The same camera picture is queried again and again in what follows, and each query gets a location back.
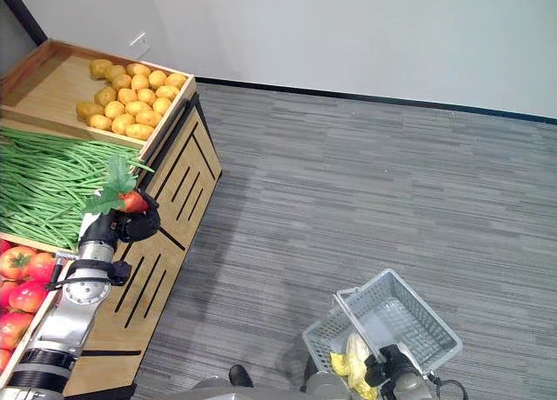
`shopping basket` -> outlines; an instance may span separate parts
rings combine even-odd
[[[456,334],[393,270],[383,270],[362,287],[337,291],[333,298],[327,316],[303,334],[319,371],[332,371],[330,353],[344,353],[353,332],[379,361],[380,348],[404,343],[424,375],[462,350]]]

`wall outlet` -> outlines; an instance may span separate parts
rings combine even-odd
[[[145,32],[139,34],[133,41],[130,42],[131,56],[140,58],[151,49],[147,34]]]

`gray carpet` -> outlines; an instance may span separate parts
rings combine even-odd
[[[557,398],[557,126],[213,85],[200,96],[224,174],[134,398],[238,362],[257,385],[297,389],[301,332],[335,290],[384,268],[462,339],[439,375],[474,400]]]

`white wall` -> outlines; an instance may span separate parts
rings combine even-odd
[[[151,49],[141,59],[175,67],[176,61],[153,0],[23,0],[48,37],[116,55],[147,32]]]
[[[199,76],[557,117],[557,0],[24,0],[46,33]]]

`wooden crate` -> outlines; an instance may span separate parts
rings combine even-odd
[[[162,229],[139,243],[121,243],[114,259],[133,266],[130,281],[113,287],[101,305],[84,356],[64,392],[73,396],[132,384],[151,335],[221,175],[221,167],[198,104],[194,76],[146,142],[86,126],[75,105],[91,100],[103,87],[89,78],[89,61],[135,61],[67,43],[49,41],[34,51],[3,81],[3,124],[20,130],[95,139],[138,149],[153,167],[141,186],[160,204]],[[152,69],[177,72],[151,63]],[[41,250],[57,248],[0,234]]]

